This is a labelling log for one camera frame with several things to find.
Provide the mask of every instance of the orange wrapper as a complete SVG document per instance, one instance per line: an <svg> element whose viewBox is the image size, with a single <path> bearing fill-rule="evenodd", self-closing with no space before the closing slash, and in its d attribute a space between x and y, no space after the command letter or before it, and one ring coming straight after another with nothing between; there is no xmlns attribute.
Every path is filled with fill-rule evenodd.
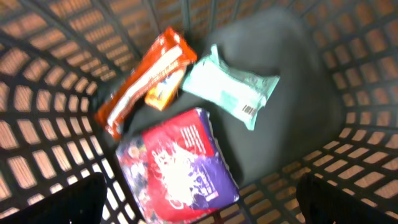
<svg viewBox="0 0 398 224"><path fill-rule="evenodd" d="M166 108L173 100L186 69L186 66L178 69L155 87L151 88L145 96L145 103L160 111Z"/></svg>
<svg viewBox="0 0 398 224"><path fill-rule="evenodd" d="M171 73L195 62L197 55L172 28L156 38L141 63L119 91L95 114L95 120L115 140L121 138L121 125L136 101Z"/></svg>

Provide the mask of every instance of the mint green wrapper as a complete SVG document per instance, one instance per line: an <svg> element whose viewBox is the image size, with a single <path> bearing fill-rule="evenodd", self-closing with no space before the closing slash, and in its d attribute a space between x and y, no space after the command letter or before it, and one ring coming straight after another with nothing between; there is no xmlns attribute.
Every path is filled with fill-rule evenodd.
<svg viewBox="0 0 398 224"><path fill-rule="evenodd" d="M266 105L279 76L260 77L230 68L220 59L217 46L199 60L182 83L182 90L215 103L254 130L258 111Z"/></svg>

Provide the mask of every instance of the black basket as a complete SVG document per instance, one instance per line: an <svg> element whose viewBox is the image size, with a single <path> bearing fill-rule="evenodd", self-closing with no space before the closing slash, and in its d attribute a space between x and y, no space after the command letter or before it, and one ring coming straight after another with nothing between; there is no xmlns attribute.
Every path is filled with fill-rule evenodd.
<svg viewBox="0 0 398 224"><path fill-rule="evenodd" d="M238 203L200 223L303 223L295 186L307 172L398 219L397 0L1 1L0 218L102 172L102 223L139 222L115 145L89 110L97 87L128 74L167 26L200 40L275 9L301 19L346 119L340 135L259 170Z"/></svg>

